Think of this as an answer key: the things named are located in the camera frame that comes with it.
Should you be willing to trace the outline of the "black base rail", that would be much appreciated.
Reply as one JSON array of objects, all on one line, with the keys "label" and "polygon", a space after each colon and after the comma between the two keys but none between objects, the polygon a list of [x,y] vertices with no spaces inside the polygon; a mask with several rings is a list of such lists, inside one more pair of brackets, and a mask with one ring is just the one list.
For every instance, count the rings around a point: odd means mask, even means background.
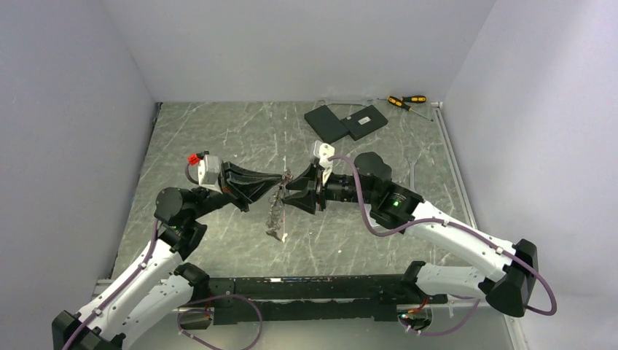
[{"label": "black base rail", "polygon": [[446,295],[424,297],[402,283],[399,274],[211,278],[189,301],[207,307],[216,325],[240,322],[371,319],[393,322],[408,306],[447,302]]}]

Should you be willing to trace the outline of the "small black box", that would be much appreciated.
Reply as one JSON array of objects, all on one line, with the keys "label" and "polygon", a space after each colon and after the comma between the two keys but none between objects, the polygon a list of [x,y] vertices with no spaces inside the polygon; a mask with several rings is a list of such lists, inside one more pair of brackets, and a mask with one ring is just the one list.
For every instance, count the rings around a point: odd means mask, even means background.
[{"label": "small black box", "polygon": [[373,105],[341,119],[349,136],[358,141],[388,124],[387,118]]}]

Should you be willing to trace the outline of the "metal keyring with keys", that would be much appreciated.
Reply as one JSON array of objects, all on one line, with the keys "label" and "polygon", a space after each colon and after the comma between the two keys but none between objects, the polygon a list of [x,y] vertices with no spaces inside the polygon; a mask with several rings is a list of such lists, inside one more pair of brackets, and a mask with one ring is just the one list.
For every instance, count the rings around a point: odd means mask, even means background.
[{"label": "metal keyring with keys", "polygon": [[287,194],[286,185],[290,183],[291,180],[293,180],[293,175],[287,168],[281,177],[280,183],[276,187],[276,191],[269,200],[270,209],[265,223],[265,233],[280,242],[284,242],[286,237],[286,234],[280,234],[280,231],[282,229],[283,214],[285,211],[283,198]]}]

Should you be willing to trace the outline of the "orange black screwdriver back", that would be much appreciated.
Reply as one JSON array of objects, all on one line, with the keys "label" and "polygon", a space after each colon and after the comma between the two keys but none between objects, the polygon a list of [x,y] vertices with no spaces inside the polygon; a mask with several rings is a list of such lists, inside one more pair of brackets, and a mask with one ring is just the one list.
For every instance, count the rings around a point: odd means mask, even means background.
[{"label": "orange black screwdriver back", "polygon": [[427,102],[427,97],[425,96],[404,96],[401,98],[395,96],[389,96],[388,98],[384,98],[384,101],[388,101],[394,104],[423,104]]}]

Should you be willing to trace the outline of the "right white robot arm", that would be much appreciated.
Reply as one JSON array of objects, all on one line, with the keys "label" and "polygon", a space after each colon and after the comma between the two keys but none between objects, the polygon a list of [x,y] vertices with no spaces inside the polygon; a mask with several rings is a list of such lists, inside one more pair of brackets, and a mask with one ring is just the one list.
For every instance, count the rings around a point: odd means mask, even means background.
[{"label": "right white robot arm", "polygon": [[534,310],[529,300],[538,274],[538,250],[524,238],[517,243],[482,233],[452,218],[413,190],[392,181],[392,169],[375,152],[349,162],[351,175],[332,173],[327,157],[314,160],[286,184],[283,202],[309,214],[330,201],[357,203],[361,218],[375,236],[410,233],[455,256],[466,267],[439,267],[412,262],[404,274],[402,294],[411,303],[433,295],[479,298],[497,311],[522,317]]}]

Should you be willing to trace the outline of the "large black box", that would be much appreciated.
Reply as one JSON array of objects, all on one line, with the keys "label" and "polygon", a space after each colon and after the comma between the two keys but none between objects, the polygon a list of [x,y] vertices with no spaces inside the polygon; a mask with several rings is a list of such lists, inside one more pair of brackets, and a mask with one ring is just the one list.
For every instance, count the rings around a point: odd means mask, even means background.
[{"label": "large black box", "polygon": [[324,143],[333,144],[349,134],[349,130],[328,106],[320,106],[305,113],[304,119]]}]

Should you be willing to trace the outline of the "silver wrench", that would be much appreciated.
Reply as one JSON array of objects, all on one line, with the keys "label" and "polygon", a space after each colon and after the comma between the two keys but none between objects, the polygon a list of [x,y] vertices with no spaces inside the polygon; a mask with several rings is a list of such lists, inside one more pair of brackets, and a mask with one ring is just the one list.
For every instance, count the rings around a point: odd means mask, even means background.
[{"label": "silver wrench", "polygon": [[412,191],[416,191],[415,189],[415,166],[416,166],[417,160],[414,157],[408,157],[407,162],[409,163],[410,189]]}]

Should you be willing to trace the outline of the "orange black screwdriver front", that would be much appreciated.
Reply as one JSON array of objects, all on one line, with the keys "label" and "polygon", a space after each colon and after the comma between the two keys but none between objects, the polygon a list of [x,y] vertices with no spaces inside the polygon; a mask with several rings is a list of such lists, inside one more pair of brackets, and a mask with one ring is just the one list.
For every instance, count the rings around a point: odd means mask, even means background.
[{"label": "orange black screwdriver front", "polygon": [[420,104],[411,104],[411,103],[408,103],[408,104],[394,104],[394,103],[390,103],[390,102],[389,102],[389,104],[391,104],[392,106],[396,106],[396,107],[398,107],[398,108],[400,108],[400,109],[403,109],[403,110],[405,110],[405,111],[407,111],[407,112],[412,112],[413,114],[416,114],[417,116],[420,116],[420,117],[422,117],[423,119],[426,119],[426,120],[428,120],[428,121],[431,121],[431,122],[433,122],[433,121],[434,121],[434,120],[433,120],[433,119],[431,119],[429,116],[424,115],[424,114],[421,114],[420,112],[417,112],[417,111],[415,111],[415,110],[414,110],[414,107],[413,107],[413,106],[414,106],[414,105],[420,105]]}]

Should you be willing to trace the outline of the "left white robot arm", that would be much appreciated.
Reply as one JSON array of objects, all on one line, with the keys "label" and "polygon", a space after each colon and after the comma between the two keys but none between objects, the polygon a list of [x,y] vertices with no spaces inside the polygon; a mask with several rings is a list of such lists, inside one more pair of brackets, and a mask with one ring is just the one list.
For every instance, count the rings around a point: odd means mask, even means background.
[{"label": "left white robot arm", "polygon": [[154,224],[139,256],[101,294],[52,322],[54,349],[129,349],[173,309],[200,306],[209,276],[187,258],[207,231],[198,219],[228,204],[243,212],[282,181],[217,157],[198,163],[194,187],[167,187],[156,198]]}]

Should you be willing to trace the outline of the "orange black screwdriver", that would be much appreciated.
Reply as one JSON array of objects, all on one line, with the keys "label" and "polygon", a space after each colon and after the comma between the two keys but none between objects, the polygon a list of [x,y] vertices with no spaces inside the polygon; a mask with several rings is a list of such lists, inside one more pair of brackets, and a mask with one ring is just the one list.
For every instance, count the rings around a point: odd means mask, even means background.
[{"label": "orange black screwdriver", "polygon": [[403,110],[405,110],[405,111],[407,111],[407,112],[412,112],[413,114],[416,114],[417,116],[420,116],[420,117],[422,117],[423,119],[426,119],[426,120],[428,120],[428,121],[431,121],[431,122],[433,122],[433,121],[434,121],[434,120],[433,120],[433,119],[431,119],[429,116],[424,115],[424,114],[421,114],[420,112],[417,112],[417,111],[415,111],[415,110],[414,110],[414,107],[413,107],[413,106],[414,106],[414,105],[420,105],[420,104],[411,104],[411,103],[408,103],[408,104],[394,104],[394,103],[390,103],[390,102],[389,102],[389,104],[391,104],[392,106],[396,106],[396,107],[398,107],[398,108],[400,108],[400,109],[403,109]]},{"label": "orange black screwdriver", "polygon": [[384,98],[384,101],[388,101],[394,104],[423,104],[427,102],[427,97],[425,96],[404,96],[401,98],[395,96],[389,96],[388,98]]}]

